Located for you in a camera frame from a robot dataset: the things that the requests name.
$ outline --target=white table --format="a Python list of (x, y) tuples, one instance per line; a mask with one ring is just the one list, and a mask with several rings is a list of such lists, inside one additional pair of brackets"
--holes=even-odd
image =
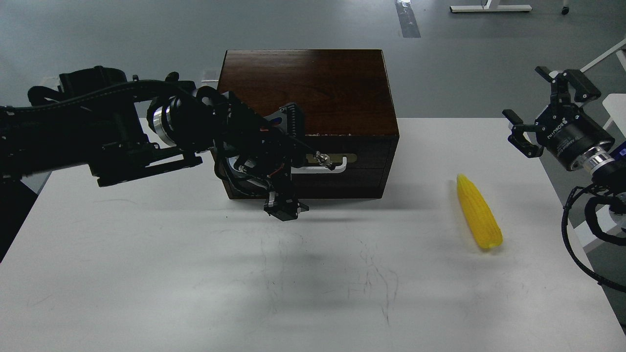
[(619, 128), (619, 130), (626, 135), (626, 94), (612, 93), (602, 101), (602, 105), (607, 109), (610, 118), (610, 122)]
[[(53, 172), (0, 266), (0, 350), (624, 351), (507, 125), (400, 119), (383, 199), (310, 200), (292, 222), (229, 200), (210, 160), (105, 189)], [(471, 238), (459, 172), (495, 251)]]
[(482, 5), (450, 6), (452, 13), (530, 12), (530, 5), (500, 5), (500, 0), (487, 0)]

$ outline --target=drawer handle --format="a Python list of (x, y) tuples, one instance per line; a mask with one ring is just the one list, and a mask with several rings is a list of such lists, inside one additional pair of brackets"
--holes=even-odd
[(342, 173), (346, 171), (348, 159), (346, 157), (341, 158), (341, 164), (337, 165), (334, 170), (329, 170), (323, 166), (305, 166), (301, 168), (291, 168), (291, 173)]

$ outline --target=yellow corn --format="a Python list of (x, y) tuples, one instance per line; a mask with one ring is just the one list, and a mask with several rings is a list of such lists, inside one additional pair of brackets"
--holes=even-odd
[(459, 173), (456, 176), (456, 193), (463, 208), (465, 219), (474, 239), (482, 249), (494, 248), (502, 244), (502, 231), (496, 223), (489, 205), (485, 202), (472, 181)]

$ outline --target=robotic arm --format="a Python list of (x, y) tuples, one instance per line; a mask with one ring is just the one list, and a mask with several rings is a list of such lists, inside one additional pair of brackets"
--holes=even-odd
[[(311, 153), (334, 168), (327, 155), (301, 142), (304, 114), (294, 103), (264, 118), (232, 92), (196, 88), (176, 72), (164, 81), (133, 76), (128, 82), (124, 72), (97, 66), (59, 78), (58, 91), (28, 91), (32, 107), (0, 106), (2, 182), (88, 164), (104, 187), (196, 166), (198, 153), (213, 150), (219, 178), (246, 194), (238, 185), (255, 184), (259, 191), (251, 195), (267, 196), (264, 210), (285, 221), (308, 210), (295, 195), (291, 167), (303, 166)], [(147, 100), (148, 125), (168, 148), (143, 133), (134, 103)], [(182, 159), (151, 165), (176, 156)]]
[[(528, 158), (542, 155), (544, 148), (568, 171), (584, 168), (592, 176), (588, 187), (575, 187), (563, 207), (562, 232), (568, 252), (589, 276), (608, 287), (626, 292), (626, 286), (608, 280), (582, 264), (574, 255), (567, 235), (569, 211), (583, 194), (592, 194), (585, 206), (585, 218), (592, 233), (599, 239), (626, 246), (626, 238), (609, 235), (598, 225), (596, 208), (609, 205), (615, 223), (626, 232), (626, 154), (624, 145), (609, 152), (615, 139), (583, 110), (583, 105), (600, 97), (601, 92), (580, 70), (550, 71), (538, 66), (535, 71), (550, 83), (550, 104), (537, 117), (534, 125), (524, 125), (513, 110), (502, 114), (511, 122), (508, 140)], [(575, 90), (571, 101), (570, 85)], [(532, 144), (525, 132), (536, 133), (539, 145)]]

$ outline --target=dark wooden box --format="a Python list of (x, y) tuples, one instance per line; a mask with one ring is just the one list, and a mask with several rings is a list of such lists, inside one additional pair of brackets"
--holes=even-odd
[[(399, 133), (381, 50), (229, 50), (217, 89), (263, 116), (293, 101), (307, 144), (357, 155), (343, 173), (294, 174), (299, 198), (382, 197)], [(231, 199), (248, 198), (224, 186)]]

